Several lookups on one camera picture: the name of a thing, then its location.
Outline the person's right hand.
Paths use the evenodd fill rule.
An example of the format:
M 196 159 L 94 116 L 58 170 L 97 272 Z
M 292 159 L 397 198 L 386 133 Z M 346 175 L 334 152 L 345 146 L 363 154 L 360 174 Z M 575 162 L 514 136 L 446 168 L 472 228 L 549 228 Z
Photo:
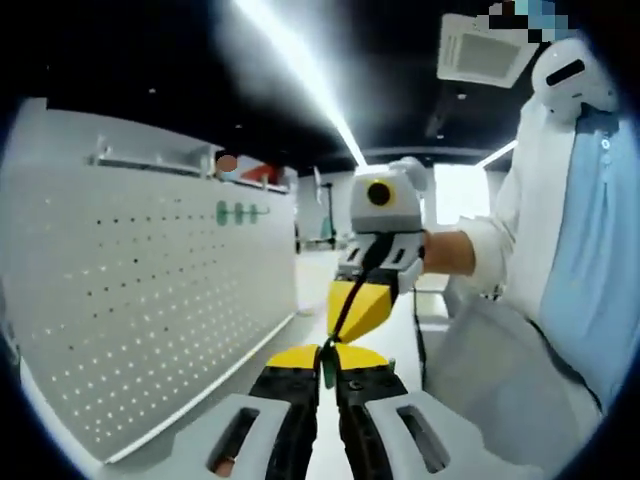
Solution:
M 423 272 L 471 276 L 476 266 L 469 237 L 462 231 L 424 232 Z

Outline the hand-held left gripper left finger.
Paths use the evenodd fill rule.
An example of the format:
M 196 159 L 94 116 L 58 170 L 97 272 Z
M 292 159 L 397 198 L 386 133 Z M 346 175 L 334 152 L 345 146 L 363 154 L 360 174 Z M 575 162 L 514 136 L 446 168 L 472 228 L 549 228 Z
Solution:
M 179 479 L 303 479 L 317 437 L 320 346 L 272 356 L 246 394 L 234 393 L 178 439 Z

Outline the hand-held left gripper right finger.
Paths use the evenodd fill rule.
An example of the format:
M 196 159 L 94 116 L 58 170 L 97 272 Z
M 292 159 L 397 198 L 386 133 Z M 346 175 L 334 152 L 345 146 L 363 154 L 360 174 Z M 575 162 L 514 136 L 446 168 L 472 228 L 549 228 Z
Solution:
M 498 479 L 479 431 L 426 392 L 409 392 L 389 360 L 334 346 L 340 435 L 356 479 Z

